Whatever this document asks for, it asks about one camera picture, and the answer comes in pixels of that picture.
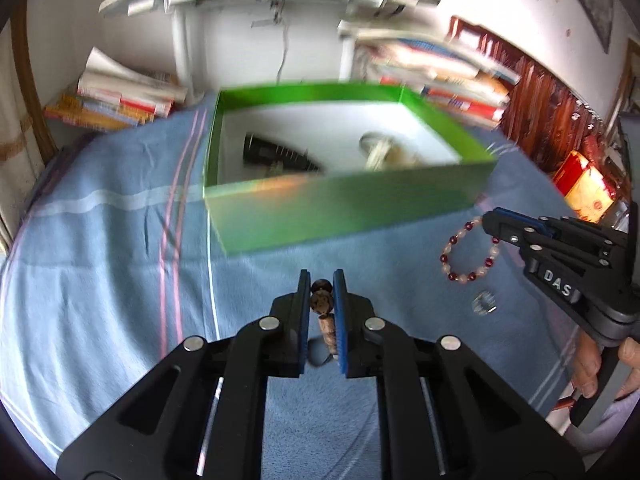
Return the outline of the person's right hand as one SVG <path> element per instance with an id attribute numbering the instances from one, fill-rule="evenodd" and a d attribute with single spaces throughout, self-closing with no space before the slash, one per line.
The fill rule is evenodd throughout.
<path id="1" fill-rule="evenodd" d="M 640 385 L 640 346 L 634 338 L 628 337 L 618 348 L 618 359 L 631 367 L 631 372 L 616 398 L 629 396 Z M 601 350 L 597 343 L 586 333 L 579 332 L 574 355 L 573 386 L 587 399 L 598 390 L 597 374 L 601 368 Z"/>

